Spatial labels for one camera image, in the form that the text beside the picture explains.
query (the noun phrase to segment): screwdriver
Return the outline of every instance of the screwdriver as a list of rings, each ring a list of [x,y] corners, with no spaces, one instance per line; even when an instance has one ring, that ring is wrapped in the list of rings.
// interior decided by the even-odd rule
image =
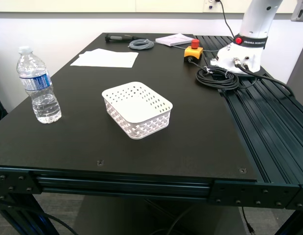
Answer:
[[[106,34],[106,42],[108,42],[108,41],[131,42],[131,41],[137,40],[137,39],[145,39],[145,38],[140,38],[140,37],[135,37],[135,36],[130,36],[130,35],[113,35],[110,33]]]

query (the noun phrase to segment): white paper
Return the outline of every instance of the white paper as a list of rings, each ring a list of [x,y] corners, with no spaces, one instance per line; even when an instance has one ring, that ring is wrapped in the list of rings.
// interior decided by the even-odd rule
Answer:
[[[175,45],[182,45],[186,43],[191,43],[193,38],[187,37],[181,33],[170,35],[163,38],[157,38],[156,42],[160,44],[165,44],[167,46],[175,46]]]
[[[137,56],[137,52],[114,52],[96,49],[80,54],[71,66],[131,68]]]

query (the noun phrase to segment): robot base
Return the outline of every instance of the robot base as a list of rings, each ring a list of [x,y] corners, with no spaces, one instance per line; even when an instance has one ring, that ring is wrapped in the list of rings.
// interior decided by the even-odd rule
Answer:
[[[263,47],[242,47],[230,43],[219,50],[217,58],[212,59],[210,64],[225,68],[232,72],[244,73],[234,66],[234,59],[239,59],[242,65],[245,63],[248,65],[250,71],[257,72],[260,70],[262,51]]]

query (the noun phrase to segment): white plastic basket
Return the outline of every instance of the white plastic basket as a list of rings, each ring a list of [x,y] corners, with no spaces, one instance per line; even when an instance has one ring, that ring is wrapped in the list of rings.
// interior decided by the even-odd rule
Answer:
[[[144,138],[169,124],[172,103],[141,82],[107,89],[102,96],[108,114],[132,139]]]

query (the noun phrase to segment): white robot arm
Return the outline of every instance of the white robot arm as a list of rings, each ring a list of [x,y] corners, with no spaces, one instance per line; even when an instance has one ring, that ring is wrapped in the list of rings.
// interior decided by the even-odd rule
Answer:
[[[241,64],[247,64],[250,71],[259,71],[268,32],[281,2],[282,0],[253,0],[244,14],[239,34],[232,43],[219,50],[217,57],[211,60],[211,65],[242,73],[234,65],[234,61],[240,61]],[[298,1],[291,20],[303,22],[303,0]]]

